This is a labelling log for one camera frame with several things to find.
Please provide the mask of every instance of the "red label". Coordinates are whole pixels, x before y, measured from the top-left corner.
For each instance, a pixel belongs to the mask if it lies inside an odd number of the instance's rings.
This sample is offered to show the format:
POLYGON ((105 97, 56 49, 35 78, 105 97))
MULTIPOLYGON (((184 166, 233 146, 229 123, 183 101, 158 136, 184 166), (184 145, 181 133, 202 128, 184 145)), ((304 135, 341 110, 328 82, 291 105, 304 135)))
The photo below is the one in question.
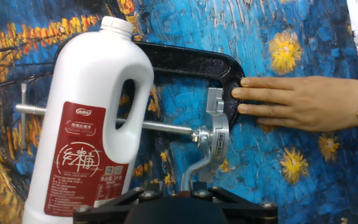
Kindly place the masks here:
POLYGON ((98 207, 121 195, 128 164, 104 152, 105 114, 105 108, 64 104, 45 214, 72 217, 80 205, 98 207))

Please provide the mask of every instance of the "bottle handle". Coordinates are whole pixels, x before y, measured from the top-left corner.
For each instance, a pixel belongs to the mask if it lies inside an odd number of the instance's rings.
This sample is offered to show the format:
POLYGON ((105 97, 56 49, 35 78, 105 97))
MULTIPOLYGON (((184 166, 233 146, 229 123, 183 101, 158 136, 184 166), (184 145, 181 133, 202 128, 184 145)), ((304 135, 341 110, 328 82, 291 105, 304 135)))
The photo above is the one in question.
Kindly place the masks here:
POLYGON ((110 113, 105 122, 103 141, 108 145, 106 154, 114 162, 128 164, 136 158, 139 149, 142 123, 153 85, 154 72, 152 66, 143 67, 133 65, 125 68, 117 79, 112 91, 112 104, 110 113), (119 107, 121 90, 126 80, 135 83, 134 101, 126 122, 116 129, 116 118, 119 107))

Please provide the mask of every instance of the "oil painting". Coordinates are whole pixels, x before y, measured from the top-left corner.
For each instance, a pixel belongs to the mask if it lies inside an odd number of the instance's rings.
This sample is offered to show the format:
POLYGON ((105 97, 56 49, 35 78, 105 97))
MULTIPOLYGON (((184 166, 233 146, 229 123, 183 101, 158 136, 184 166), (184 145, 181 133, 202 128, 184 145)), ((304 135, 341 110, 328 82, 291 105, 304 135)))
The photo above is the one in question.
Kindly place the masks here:
MULTIPOLYGON (((246 77, 358 79, 346 0, 0 0, 0 224, 21 223, 42 131, 41 116, 21 126, 21 83, 27 103, 45 106, 59 46, 99 30, 103 16, 131 22, 134 41, 229 55, 246 77)), ((145 118, 196 128, 211 85, 156 77, 145 118)), ((130 104, 124 93, 120 105, 130 104)), ((177 194, 201 158, 183 136, 143 130, 131 188, 164 181, 177 194)), ((240 116, 212 185, 275 202, 282 224, 358 224, 358 128, 309 133, 240 116)))

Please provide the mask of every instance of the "barcode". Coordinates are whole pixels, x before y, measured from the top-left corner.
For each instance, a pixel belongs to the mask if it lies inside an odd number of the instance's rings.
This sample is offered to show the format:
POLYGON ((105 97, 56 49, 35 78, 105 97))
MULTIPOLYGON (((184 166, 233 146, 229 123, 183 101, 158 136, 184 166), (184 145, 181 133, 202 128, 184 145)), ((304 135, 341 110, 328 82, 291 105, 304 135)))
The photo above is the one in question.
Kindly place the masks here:
POLYGON ((111 199, 106 199, 106 200, 97 200, 97 201, 94 201, 93 207, 94 207, 94 208, 100 207, 100 206, 104 205, 105 203, 108 203, 108 202, 111 201, 112 199, 113 199, 113 198, 111 198, 111 199))

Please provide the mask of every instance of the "metal arm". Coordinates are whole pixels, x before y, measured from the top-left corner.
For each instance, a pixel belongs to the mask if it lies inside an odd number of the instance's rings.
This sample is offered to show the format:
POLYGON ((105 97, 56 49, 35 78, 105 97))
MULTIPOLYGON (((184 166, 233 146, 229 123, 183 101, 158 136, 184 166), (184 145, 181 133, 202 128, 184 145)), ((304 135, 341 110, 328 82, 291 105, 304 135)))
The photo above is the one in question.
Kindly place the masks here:
POLYGON ((205 154, 205 158, 189 166, 187 170, 183 173, 181 178, 180 191, 190 191, 191 176, 211 165, 212 154, 209 146, 209 131, 206 126, 201 126, 199 132, 199 144, 205 154))
MULTIPOLYGON (((25 104, 25 101, 27 99, 26 96, 26 92, 27 92, 27 84, 26 83, 22 83, 22 103, 25 104)), ((21 115, 21 126, 22 126, 22 131, 21 131, 21 142, 20 142, 20 147, 22 150, 27 149, 27 144, 25 142, 25 113, 22 112, 21 115)))
MULTIPOLYGON (((23 103, 16 105, 16 110, 18 112, 21 112, 22 114, 29 113, 29 114, 36 114, 36 115, 42 115, 42 116, 47 111, 47 109, 44 107, 27 105, 27 104, 23 104, 23 103)), ((117 118, 116 123, 124 124, 125 121, 126 121, 126 119, 117 118)), ((143 128, 148 129, 148 130, 163 131, 163 132, 173 133, 173 134, 193 135, 193 133, 194 133, 194 130, 190 127, 173 125, 173 124, 164 124, 164 123, 156 122, 156 121, 144 121, 143 128)))

